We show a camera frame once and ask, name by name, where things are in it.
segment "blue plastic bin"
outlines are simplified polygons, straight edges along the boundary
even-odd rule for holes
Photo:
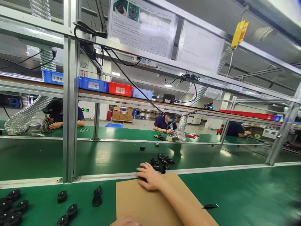
[[[123,128],[123,125],[122,124],[108,123],[105,127]]]
[[[44,72],[44,82],[51,83],[51,84],[58,84],[58,85],[64,84],[64,74],[63,73],[48,71],[48,70],[43,70],[43,69],[41,69],[41,71]]]
[[[98,80],[94,78],[79,77],[79,88],[108,93],[109,83],[103,80]]]
[[[272,121],[280,121],[282,116],[273,116]]]
[[[152,99],[153,98],[153,93],[154,91],[151,90],[147,90],[147,89],[140,89],[146,96],[148,99]],[[136,97],[136,98],[140,98],[140,99],[146,99],[145,96],[137,89],[137,88],[133,88],[132,89],[132,97]]]

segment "red plastic bin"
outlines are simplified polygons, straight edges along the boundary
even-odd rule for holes
[[[270,121],[273,121],[273,117],[274,117],[274,115],[271,114],[253,113],[253,112],[246,112],[246,111],[232,111],[232,110],[222,110],[222,109],[220,109],[219,111],[230,113],[230,114],[247,116],[247,117],[266,119]]]
[[[132,86],[123,85],[120,83],[109,82],[109,93],[122,95],[122,96],[131,96],[132,94]]]

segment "power cord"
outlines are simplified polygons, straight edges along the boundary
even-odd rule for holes
[[[20,66],[20,67],[22,67],[22,68],[25,68],[25,69],[28,69],[28,70],[34,70],[34,69],[37,69],[37,68],[39,68],[39,67],[42,67],[42,66],[44,66],[44,65],[46,65],[46,64],[51,63],[51,62],[54,60],[55,57],[56,57],[56,51],[52,51],[52,59],[51,59],[50,61],[48,61],[48,62],[46,62],[46,63],[43,63],[43,64],[41,64],[41,65],[39,65],[39,66],[37,66],[37,67],[34,67],[34,68],[27,68],[27,67],[22,66],[22,65],[19,64],[19,63],[16,63],[16,62],[14,62],[14,61],[7,60],[7,59],[4,59],[4,58],[0,58],[0,60],[4,60],[4,61],[11,62],[11,63],[13,63],[13,64],[17,64],[18,66]]]
[[[29,59],[35,57],[36,55],[39,55],[41,52],[43,52],[43,50],[41,50],[40,52],[36,53],[35,55],[32,55],[32,56],[26,58],[25,60],[22,60],[22,61],[19,62],[18,64],[23,63],[23,62],[25,62],[25,61],[27,61],[27,60],[29,60]],[[11,66],[11,65],[8,65],[8,66],[6,66],[6,67],[2,67],[2,68],[0,68],[0,70],[5,69],[5,68],[8,68],[8,67],[10,67],[10,66]]]

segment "black machine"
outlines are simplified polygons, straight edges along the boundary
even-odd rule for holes
[[[175,98],[176,96],[172,94],[158,94],[156,101],[173,104],[175,102]]]

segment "hanging cable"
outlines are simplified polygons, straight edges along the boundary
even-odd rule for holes
[[[43,50],[41,50],[40,52],[36,53],[35,55],[32,55],[32,56],[26,58],[25,60],[22,60],[22,61],[19,62],[18,64],[23,63],[23,62],[25,62],[25,61],[27,61],[27,60],[29,60],[29,59],[35,57],[36,55],[39,55],[41,52],[43,52]],[[8,68],[8,67],[10,67],[10,66],[11,66],[11,65],[8,65],[8,66],[6,66],[6,67],[2,67],[2,68],[0,68],[0,70],[5,69],[5,68]]]

